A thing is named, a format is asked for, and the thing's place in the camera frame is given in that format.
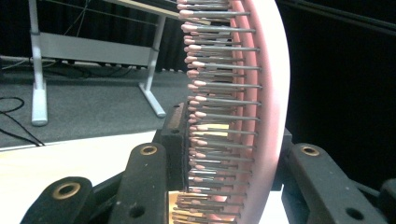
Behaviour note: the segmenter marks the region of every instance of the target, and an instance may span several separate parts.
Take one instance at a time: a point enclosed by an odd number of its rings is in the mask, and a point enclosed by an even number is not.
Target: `gray metal stand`
[[[148,79],[146,83],[139,83],[140,90],[146,96],[148,102],[153,108],[155,114],[159,118],[164,118],[166,116],[165,111],[158,103],[157,99],[151,92],[152,79],[154,78],[155,65],[157,64],[158,53],[160,51],[161,39],[163,37],[163,27],[165,26],[166,17],[160,15],[157,22],[157,30],[155,31],[154,44],[152,45],[152,50],[148,59]]]
[[[137,4],[133,1],[128,2],[128,4],[122,1],[105,1],[159,15],[154,37],[154,44],[151,49],[146,47],[122,45],[65,35],[52,35],[46,33],[40,34],[38,29],[36,0],[29,0],[33,64],[35,69],[35,83],[33,86],[32,105],[32,124],[34,126],[44,126],[48,123],[47,92],[46,82],[43,78],[41,60],[42,55],[45,57],[77,59],[82,61],[94,60],[95,62],[146,65],[148,67],[148,78],[145,83],[139,83],[139,88],[147,98],[155,114],[159,118],[165,117],[163,108],[151,92],[151,84],[152,79],[154,78],[155,65],[157,63],[166,17],[172,17],[175,19],[177,18],[177,14],[174,15],[173,12],[167,12],[166,10],[162,10],[160,8],[147,8],[144,4]],[[131,56],[131,52],[138,52],[139,54]],[[99,57],[101,55],[108,54],[113,56],[107,60],[103,57]]]
[[[41,62],[40,31],[38,30],[37,6],[35,0],[29,0],[30,37],[32,39],[33,66],[35,69],[35,83],[33,85],[32,124],[44,126],[48,123],[47,88],[43,78]]]

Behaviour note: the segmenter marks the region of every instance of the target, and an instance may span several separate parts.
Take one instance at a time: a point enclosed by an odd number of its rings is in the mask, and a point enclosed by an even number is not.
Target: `hole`
[[[52,193],[52,197],[56,200],[67,199],[77,194],[80,188],[81,185],[76,182],[63,183],[56,187]]]
[[[137,218],[137,217],[141,217],[145,214],[145,207],[143,206],[134,206],[133,208],[131,208],[131,211],[129,212],[129,216],[131,216],[132,218]]]
[[[305,147],[305,148],[304,148],[304,151],[307,152],[307,153],[314,153],[314,152],[315,152],[314,149],[309,148],[309,147]]]
[[[75,187],[68,185],[68,186],[64,186],[63,188],[59,189],[59,193],[62,195],[68,194],[70,193]]]
[[[154,146],[143,147],[142,149],[140,149],[140,154],[145,156],[152,155],[156,152],[157,152],[157,148]]]
[[[355,208],[347,208],[346,213],[350,216],[355,218],[356,220],[364,220],[364,215],[356,210]]]
[[[319,151],[312,147],[303,147],[301,151],[308,156],[318,156],[320,154]]]

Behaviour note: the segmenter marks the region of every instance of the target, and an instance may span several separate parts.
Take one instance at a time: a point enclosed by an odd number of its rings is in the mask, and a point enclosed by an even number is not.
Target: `metal ring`
[[[302,147],[301,151],[308,156],[318,156],[320,152],[312,147]]]
[[[149,155],[156,153],[157,150],[158,150],[158,148],[156,148],[155,146],[142,147],[142,149],[140,149],[140,154],[149,156]]]
[[[63,183],[60,186],[56,187],[56,189],[52,193],[52,197],[57,200],[63,200],[70,198],[77,194],[77,192],[81,189],[81,185],[76,182],[67,182]]]

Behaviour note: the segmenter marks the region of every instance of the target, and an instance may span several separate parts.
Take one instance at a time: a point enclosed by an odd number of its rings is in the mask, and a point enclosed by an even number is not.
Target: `stand leg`
[[[40,31],[38,30],[37,6],[35,0],[29,0],[30,37],[32,39],[33,65],[35,69],[35,83],[33,85],[32,124],[44,126],[48,123],[47,91],[43,78],[41,62]]]
[[[161,44],[161,38],[163,37],[163,27],[165,26],[165,20],[166,20],[165,16],[159,16],[158,18],[157,30],[155,31],[154,44],[152,46],[152,50],[149,56],[148,79],[146,83],[139,83],[140,90],[146,96],[151,107],[154,109],[155,114],[159,118],[164,118],[166,114],[165,111],[163,111],[163,108],[161,107],[160,103],[158,103],[157,99],[151,92],[151,83],[152,83],[152,79],[154,78],[155,65],[157,63],[158,53],[160,51],[160,44]]]

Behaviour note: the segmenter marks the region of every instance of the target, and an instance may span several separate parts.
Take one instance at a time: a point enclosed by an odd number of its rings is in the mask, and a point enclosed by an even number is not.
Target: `black curtain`
[[[395,1],[315,1],[396,22]],[[287,127],[372,188],[396,176],[396,36],[278,4],[290,51]]]
[[[74,6],[85,7],[85,0],[58,0]],[[30,20],[29,7],[26,0],[5,0],[0,2],[0,53],[7,56],[30,57]],[[78,20],[67,35],[151,47],[155,34],[158,16],[128,7],[109,4],[104,1],[91,0],[89,9],[127,17],[128,21],[118,17],[86,11],[81,24]],[[37,1],[39,28],[42,32],[64,35],[74,23],[81,9],[63,6],[47,1]],[[157,70],[186,70],[184,64],[183,34],[181,21],[167,19],[163,31],[163,39]]]

